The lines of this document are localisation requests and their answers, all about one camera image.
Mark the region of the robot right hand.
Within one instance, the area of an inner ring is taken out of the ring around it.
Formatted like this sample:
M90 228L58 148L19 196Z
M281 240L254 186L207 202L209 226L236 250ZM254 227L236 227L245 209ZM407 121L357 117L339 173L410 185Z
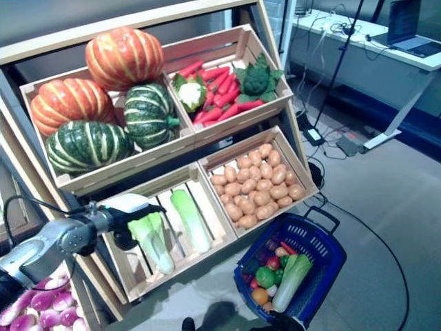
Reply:
M270 315L274 318L275 322L271 326L266 327L266 330L305 331L300 322L285 314L272 310Z

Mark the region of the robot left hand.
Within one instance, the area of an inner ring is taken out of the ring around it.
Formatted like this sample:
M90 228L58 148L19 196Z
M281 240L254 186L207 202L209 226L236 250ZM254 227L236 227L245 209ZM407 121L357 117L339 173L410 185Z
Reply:
M166 212L166 209L149 202L141 194L127 193L105 200L101 206L111 216L108 231L113 233L116 246L131 250L154 232L148 216Z

